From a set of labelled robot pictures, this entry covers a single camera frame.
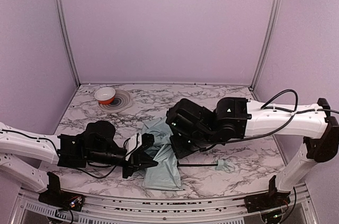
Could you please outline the mint green folding umbrella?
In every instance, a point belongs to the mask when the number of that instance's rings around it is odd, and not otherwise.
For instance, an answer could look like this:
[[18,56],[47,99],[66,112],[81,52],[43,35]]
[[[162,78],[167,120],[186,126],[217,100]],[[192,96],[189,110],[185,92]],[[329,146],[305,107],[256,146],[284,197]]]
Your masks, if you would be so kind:
[[145,169],[142,186],[151,190],[182,191],[178,159],[170,142],[173,133],[165,121],[165,117],[159,117],[145,122],[142,126],[141,133],[150,133],[155,140],[146,153],[158,162],[155,167]]

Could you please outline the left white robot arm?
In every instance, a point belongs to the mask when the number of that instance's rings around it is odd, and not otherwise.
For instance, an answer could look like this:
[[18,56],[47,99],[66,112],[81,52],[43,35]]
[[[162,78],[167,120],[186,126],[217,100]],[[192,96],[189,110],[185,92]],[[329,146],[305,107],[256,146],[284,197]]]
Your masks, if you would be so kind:
[[153,146],[154,136],[136,134],[122,147],[114,141],[115,127],[108,121],[89,123],[84,132],[72,135],[40,135],[17,130],[1,123],[1,170],[13,175],[27,189],[39,194],[39,202],[63,211],[81,211],[84,195],[66,192],[58,175],[43,172],[21,157],[48,162],[83,172],[89,163],[122,168],[122,177],[157,166],[146,150]]

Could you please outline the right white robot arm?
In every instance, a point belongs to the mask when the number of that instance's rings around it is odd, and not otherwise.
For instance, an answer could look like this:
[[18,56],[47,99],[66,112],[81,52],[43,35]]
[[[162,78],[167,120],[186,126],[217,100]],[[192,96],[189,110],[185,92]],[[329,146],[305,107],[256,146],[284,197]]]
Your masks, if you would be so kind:
[[249,213],[288,203],[294,186],[315,165],[338,153],[338,121],[324,98],[310,105],[277,105],[225,97],[213,111],[184,98],[168,109],[166,123],[172,131],[170,141],[178,159],[216,145],[274,134],[303,138],[293,159],[270,179],[268,191],[245,198]]

